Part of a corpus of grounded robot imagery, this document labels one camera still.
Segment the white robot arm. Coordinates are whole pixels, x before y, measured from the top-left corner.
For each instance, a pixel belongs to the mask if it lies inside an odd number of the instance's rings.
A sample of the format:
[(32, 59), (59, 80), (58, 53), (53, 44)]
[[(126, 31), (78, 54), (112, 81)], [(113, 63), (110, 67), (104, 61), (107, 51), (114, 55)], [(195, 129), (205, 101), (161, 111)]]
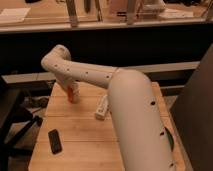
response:
[(74, 62), (63, 45), (41, 60), (62, 87), (73, 81), (107, 90), (125, 171), (176, 171), (168, 134), (149, 77), (137, 70)]

